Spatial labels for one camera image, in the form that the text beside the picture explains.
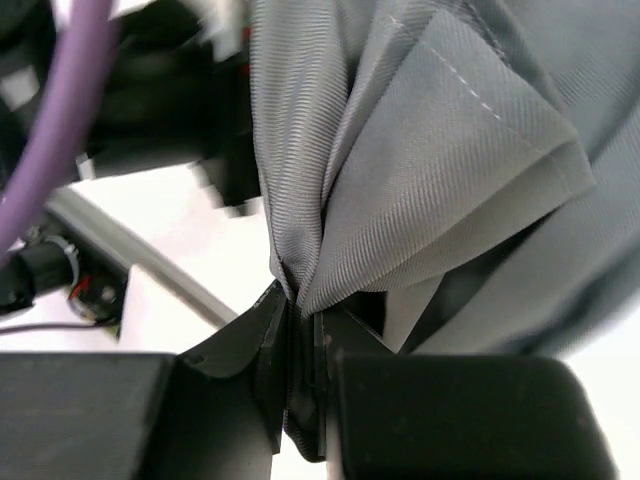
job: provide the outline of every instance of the black cable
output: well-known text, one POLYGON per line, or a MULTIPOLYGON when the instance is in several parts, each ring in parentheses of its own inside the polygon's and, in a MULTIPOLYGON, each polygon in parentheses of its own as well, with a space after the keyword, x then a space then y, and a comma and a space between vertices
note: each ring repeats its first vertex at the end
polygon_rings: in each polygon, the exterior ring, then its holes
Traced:
POLYGON ((0 328, 0 336, 45 330, 92 330, 96 328, 113 327, 115 325, 117 325, 115 321, 95 323, 92 325, 82 325, 78 323, 33 323, 31 325, 0 328))

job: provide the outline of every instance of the gray garment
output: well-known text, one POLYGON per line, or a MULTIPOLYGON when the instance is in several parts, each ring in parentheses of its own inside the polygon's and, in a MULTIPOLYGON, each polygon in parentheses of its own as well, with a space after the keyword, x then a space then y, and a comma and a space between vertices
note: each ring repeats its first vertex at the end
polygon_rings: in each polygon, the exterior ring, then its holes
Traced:
POLYGON ((622 212, 638 195, 607 190, 622 180, 638 192, 632 119, 626 143, 620 132, 594 164, 595 188, 579 140, 602 149, 635 102, 635 69, 609 72, 628 62, 580 51, 597 18, 564 43, 542 30, 582 3, 258 0, 252 99, 272 270, 303 317, 389 292, 385 339, 398 349, 443 275, 544 218, 420 349, 490 350, 557 321, 633 243, 636 219, 622 212), (592 63, 615 79, 591 78, 592 63), (583 119, 589 105, 597 114, 583 119))
MULTIPOLYGON (((612 266, 580 292, 574 302, 568 302, 571 309, 563 322, 555 328, 548 328, 537 343, 536 352, 541 355, 572 355, 584 351, 585 346, 597 344, 602 335, 610 335, 617 328, 626 329, 626 324, 637 319, 629 313, 633 311, 638 298, 640 283, 640 242, 628 256, 612 266)), ((623 349, 621 355, 629 352, 623 349)))

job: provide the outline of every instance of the seam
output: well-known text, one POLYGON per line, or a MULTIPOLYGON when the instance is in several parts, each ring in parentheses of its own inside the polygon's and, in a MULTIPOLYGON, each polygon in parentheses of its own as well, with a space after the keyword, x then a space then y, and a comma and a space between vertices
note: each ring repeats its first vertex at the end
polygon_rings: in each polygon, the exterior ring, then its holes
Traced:
MULTIPOLYGON (((411 32, 408 30, 407 26, 404 25, 402 22, 400 22, 399 20, 397 20, 394 16, 389 15, 391 21, 397 25, 398 27, 400 27, 402 30, 404 30, 404 32, 409 35, 410 37, 413 38, 413 35, 411 34, 411 32)), ((527 138, 524 137, 524 135, 522 135, 520 132, 518 132, 517 130, 513 129, 512 127, 510 127, 509 125, 507 125, 507 123, 505 122, 505 120, 502 118, 502 116, 500 114, 498 114, 495 109, 493 109, 489 104, 487 104, 482 97, 480 97, 480 95, 478 94, 478 92, 469 84, 469 82, 467 80, 464 79, 464 77, 460 74, 460 72, 458 71, 458 69, 456 67, 453 66, 453 64, 447 60, 440 52, 438 52, 438 50, 436 50, 431 44, 429 44, 429 42, 427 42, 424 39, 416 39, 414 38, 416 44, 422 44, 425 47, 427 47, 429 49, 429 51, 431 51, 431 53, 433 53, 436 58, 438 60, 440 60, 440 62, 442 62, 450 71, 451 73, 453 73, 453 75, 458 79, 458 81, 460 83, 462 83, 462 85, 464 86, 465 90, 467 90, 468 93, 471 94, 471 96, 473 96, 476 100, 478 100, 478 102, 480 103, 480 106, 486 110, 487 112, 489 112, 489 114, 498 121, 498 123, 500 123, 500 125, 502 125, 504 128, 506 128, 509 132, 511 132, 513 135, 515 135, 521 142, 523 142, 527 147, 529 147, 533 152, 537 153, 541 158, 544 157, 549 157, 551 158, 551 161, 553 163, 553 166, 556 170, 556 172, 558 173, 558 176, 560 178, 560 181, 562 182, 562 185, 564 187, 565 193, 567 194, 571 194, 570 190, 569 190, 569 186, 567 185, 566 179, 564 177, 564 174, 562 173, 562 170, 560 170, 560 167, 558 166, 558 161, 556 160, 556 158, 551 154, 551 153, 545 153, 542 150, 540 150, 538 147, 536 147, 530 140, 528 140, 527 138)))
POLYGON ((496 53, 500 57, 500 60, 502 60, 505 63, 505 65, 511 68, 511 64, 507 60, 507 54, 505 53, 505 49, 502 46, 502 43, 498 39, 498 36, 493 32, 493 30, 489 28, 489 24, 484 19, 484 17, 480 15, 480 12, 478 12, 478 9, 473 4, 473 0, 471 1, 465 0, 465 5, 471 11, 473 18, 475 18, 475 20, 478 22, 480 27, 485 31, 487 37, 489 37, 489 39, 491 40, 491 43, 494 44, 494 47, 497 50, 496 53))
MULTIPOLYGON (((409 2, 410 2, 410 1, 411 1, 411 0, 406 0, 406 1, 404 2, 404 4, 403 4, 401 7, 398 7, 397 9, 398 9, 398 10, 401 10, 401 11, 402 11, 401 13, 404 13, 404 12, 406 11, 407 7, 409 6, 409 2)), ((466 0, 457 0, 456 4, 452 7, 452 12, 451 12, 451 13, 452 13, 452 15, 457 16, 457 15, 459 15, 459 14, 460 14, 460 11, 462 10, 462 8, 463 8, 463 6, 464 6, 465 1, 466 1, 466 0)), ((425 5, 425 8, 426 8, 426 7, 436 7, 436 6, 437 6, 437 2, 435 2, 435 1, 433 1, 433 0, 427 0, 427 5, 425 5)), ((431 18, 433 18, 433 15, 431 15, 431 17, 426 21, 425 26, 424 26, 424 28, 423 28, 423 29, 426 29, 426 28, 428 28, 428 27, 429 27, 429 22, 431 21, 431 18)), ((418 39, 417 37, 415 37, 414 35, 412 35, 412 34, 411 34, 411 31, 408 29, 408 27, 407 27, 405 24, 403 24, 402 22, 398 21, 398 20, 393 16, 393 14, 391 14, 391 13, 385 13, 385 14, 382 14, 382 15, 380 15, 380 16, 376 16, 376 17, 374 17, 374 19, 372 20, 372 25, 373 25, 373 24, 375 24, 375 25, 383 25, 383 22, 384 22, 385 20, 388 20, 388 19, 391 19, 392 23, 393 23, 394 25, 396 25, 396 26, 400 27, 400 29, 401 29, 401 30, 403 30, 403 31, 404 31, 404 33, 405 33, 405 34, 406 34, 406 35, 407 35, 411 40, 413 40, 413 42, 414 42, 414 44, 413 44, 413 45, 411 45, 411 48, 407 51, 407 53, 403 56, 402 60, 400 61, 399 66, 401 66, 401 65, 405 62, 405 60, 407 59, 407 56, 409 55, 409 53, 411 53, 411 49, 413 49, 413 48, 415 47, 415 45, 416 45, 417 43, 419 43, 419 39, 418 39)), ((369 120, 371 119, 371 116, 375 113, 375 111, 376 111, 376 109, 377 109, 377 107, 378 107, 378 104, 380 103, 380 101, 381 101, 381 100, 382 100, 382 98, 384 97, 384 95, 385 95, 385 93, 386 93, 387 89, 389 88, 389 85, 391 85, 391 84, 393 83, 393 80, 396 78, 396 74, 397 74, 397 73, 398 73, 398 69, 396 68, 396 69, 394 70, 394 72, 392 73, 391 78, 389 79, 389 81, 387 82, 387 84, 386 84, 386 85, 385 85, 385 87, 383 88, 382 92, 380 93, 380 96, 379 96, 379 97, 378 97, 378 99, 376 100, 375 104, 374 104, 374 105, 371 107, 371 109, 369 110, 369 113, 368 113, 368 115, 367 115, 367 118, 365 119, 365 121, 364 121, 364 122, 362 122, 362 125, 366 125, 366 124, 369 122, 369 120)), ((352 89, 352 92, 350 92, 350 93, 349 93, 349 95, 351 95, 351 93, 353 93, 353 90, 355 90, 355 83, 354 83, 354 88, 352 89)), ((356 139, 355 139, 354 141, 352 141, 352 142, 351 142, 351 145, 349 146, 349 148, 348 148, 348 149, 346 149, 346 154, 344 155, 344 158, 348 158, 348 157, 349 157, 349 155, 351 155, 351 152, 353 151, 353 148, 354 148, 354 146, 355 146, 355 144, 356 144, 357 137, 358 137, 358 135, 356 135, 356 139)), ((320 192, 320 208, 321 208, 321 209, 324 209, 324 208, 325 208, 325 206, 326 206, 326 204, 327 204, 327 201, 328 201, 329 197, 331 196, 331 192, 332 192, 332 190, 333 190, 333 187, 334 187, 334 185, 335 185, 335 179, 336 179, 336 178, 338 178, 338 176, 340 176, 340 173, 342 172, 342 168, 343 168, 343 167, 344 167, 344 162, 343 162, 343 163, 342 163, 342 165, 340 165, 340 167, 338 168, 338 171, 336 172, 336 174, 335 174, 335 176, 334 176, 334 182, 333 182, 333 183, 331 184, 331 186, 329 186, 329 188, 327 189, 327 200, 325 200, 325 202, 324 202, 324 204, 323 204, 323 203, 322 203, 322 197, 324 196, 324 195, 323 195, 323 193, 324 193, 324 183, 325 183, 325 180, 327 179, 327 174, 328 174, 328 172, 329 172, 329 170, 328 170, 328 169, 325 169, 325 172, 324 172, 324 178, 323 178, 323 181, 322 181, 323 186, 322 186, 322 190, 321 190, 321 192, 320 192)))

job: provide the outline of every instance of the white background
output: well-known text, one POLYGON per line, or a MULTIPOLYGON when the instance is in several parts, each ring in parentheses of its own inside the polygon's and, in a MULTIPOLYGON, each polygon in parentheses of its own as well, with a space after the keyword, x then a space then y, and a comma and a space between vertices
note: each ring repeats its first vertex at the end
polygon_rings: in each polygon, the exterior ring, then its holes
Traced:
MULTIPOLYGON (((70 1, 57 0, 65 10, 70 1)), ((124 7, 144 3, 120 2, 124 7)), ((236 312, 248 308, 271 281, 268 235, 259 202, 255 215, 232 218, 214 208, 189 166, 85 182, 87 198, 159 249, 236 312)), ((565 356, 585 385, 623 479, 640 478, 640 297, 621 305, 617 322, 565 356)), ((62 295, 38 301, 20 318, 3 322, 74 321, 62 295)), ((127 293, 123 338, 103 332, 43 332, 0 337, 2 350, 148 350, 180 352, 213 329, 169 292, 134 269, 127 293)), ((325 478, 289 441, 274 461, 274 479, 325 478)))

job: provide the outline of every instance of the black plastic part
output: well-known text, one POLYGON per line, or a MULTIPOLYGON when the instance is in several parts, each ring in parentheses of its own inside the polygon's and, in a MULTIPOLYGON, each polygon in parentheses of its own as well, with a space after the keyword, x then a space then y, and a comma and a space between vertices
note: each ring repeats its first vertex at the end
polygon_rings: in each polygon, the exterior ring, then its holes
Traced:
POLYGON ((180 356, 143 479, 271 477, 274 439, 282 431, 285 371, 277 357, 285 349, 277 325, 285 305, 274 283, 253 308, 180 356), (261 359, 266 370, 256 369, 261 359))
POLYGON ((0 2, 0 76, 33 67, 43 85, 55 41, 50 0, 0 2))
POLYGON ((166 355, 0 355, 0 476, 134 480, 173 363, 166 355))
POLYGON ((180 0, 121 18, 118 56, 87 142, 97 177, 203 158, 217 102, 211 42, 180 0))
POLYGON ((29 270, 12 255, 0 268, 0 319, 33 306, 34 296, 29 270))
POLYGON ((27 137, 18 117, 0 98, 0 192, 9 182, 26 144, 27 137))
POLYGON ((179 363, 141 480, 268 480, 273 454, 253 372, 212 379, 179 363))
POLYGON ((386 317, 386 296, 386 292, 356 292, 345 298, 341 304, 381 336, 386 317))
POLYGON ((284 429, 309 462, 326 458, 326 405, 335 359, 343 352, 390 355, 376 332, 344 305, 291 325, 289 386, 284 429), (311 328, 305 342, 304 328, 311 328), (310 375, 305 376, 306 362, 310 375))
POLYGON ((560 362, 345 354, 337 373, 332 479, 616 477, 584 391, 560 362))
POLYGON ((28 245, 25 252, 34 265, 34 275, 37 273, 39 285, 35 295, 48 293, 62 287, 70 287, 73 282, 72 270, 66 254, 59 245, 47 242, 47 236, 58 236, 75 247, 75 256, 79 263, 78 279, 88 280, 86 287, 77 295, 78 300, 95 317, 96 323, 117 322, 122 318, 124 300, 129 280, 129 269, 114 261, 108 254, 98 249, 93 242, 82 235, 71 223, 63 218, 49 214, 37 226, 39 239, 28 245), (52 247, 58 249, 53 256, 52 247), (66 268, 62 267, 62 257, 66 261, 66 268))
POLYGON ((60 245, 46 241, 18 251, 17 256, 29 271, 35 296, 71 285, 73 270, 67 255, 60 245))
MULTIPOLYGON (((0 78, 33 69, 38 87, 44 85, 53 56, 56 31, 49 0, 0 2, 0 78)), ((0 98, 0 192, 4 189, 27 141, 40 91, 12 112, 0 98)))
POLYGON ((205 159, 199 162, 209 184, 224 205, 243 213, 245 203, 260 196, 260 181, 253 145, 249 83, 248 37, 241 53, 220 64, 215 74, 217 95, 215 135, 205 159))

